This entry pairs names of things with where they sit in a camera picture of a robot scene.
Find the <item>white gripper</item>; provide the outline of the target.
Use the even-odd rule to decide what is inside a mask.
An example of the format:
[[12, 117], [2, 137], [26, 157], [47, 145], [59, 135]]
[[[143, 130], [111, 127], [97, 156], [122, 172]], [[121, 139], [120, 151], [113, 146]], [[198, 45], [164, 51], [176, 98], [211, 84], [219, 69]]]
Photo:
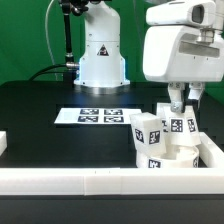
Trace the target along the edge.
[[220, 82], [224, 76], [224, 40], [199, 43], [200, 31], [187, 26], [154, 26], [145, 36], [143, 73], [154, 82], [170, 82], [171, 111], [184, 112], [183, 82], [189, 84], [188, 102], [196, 110], [205, 90], [204, 82]]

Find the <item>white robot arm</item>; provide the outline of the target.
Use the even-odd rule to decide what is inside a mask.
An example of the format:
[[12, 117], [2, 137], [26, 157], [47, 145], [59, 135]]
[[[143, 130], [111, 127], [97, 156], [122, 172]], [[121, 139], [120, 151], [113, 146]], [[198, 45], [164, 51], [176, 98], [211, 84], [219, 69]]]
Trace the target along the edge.
[[146, 22], [144, 76], [166, 83], [171, 110], [182, 113], [224, 78], [224, 0], [171, 0], [149, 8]]

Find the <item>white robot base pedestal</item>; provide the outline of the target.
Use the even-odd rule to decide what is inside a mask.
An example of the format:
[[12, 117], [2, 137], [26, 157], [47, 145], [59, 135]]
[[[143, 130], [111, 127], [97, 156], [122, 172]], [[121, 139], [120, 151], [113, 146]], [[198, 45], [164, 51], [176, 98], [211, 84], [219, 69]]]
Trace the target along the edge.
[[129, 85], [120, 54], [120, 16], [104, 1], [89, 3], [85, 18], [85, 52], [79, 60], [76, 85], [117, 88]]

